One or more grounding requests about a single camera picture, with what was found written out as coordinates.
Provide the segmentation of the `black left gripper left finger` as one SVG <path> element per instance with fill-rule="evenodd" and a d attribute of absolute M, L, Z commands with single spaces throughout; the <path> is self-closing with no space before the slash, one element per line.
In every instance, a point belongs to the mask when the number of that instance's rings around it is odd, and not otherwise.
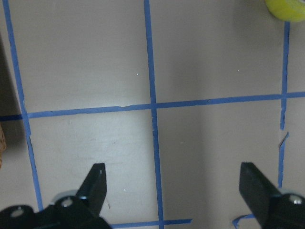
<path fill-rule="evenodd" d="M 106 168 L 104 163 L 93 164 L 76 193 L 95 216 L 99 216 L 106 198 Z"/>

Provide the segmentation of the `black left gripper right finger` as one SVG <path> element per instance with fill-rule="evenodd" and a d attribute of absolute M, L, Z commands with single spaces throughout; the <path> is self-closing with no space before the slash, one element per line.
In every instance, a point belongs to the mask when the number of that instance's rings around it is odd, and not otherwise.
<path fill-rule="evenodd" d="M 266 226 L 282 197 L 281 192 L 252 162 L 241 163 L 239 192 L 259 225 Z"/>

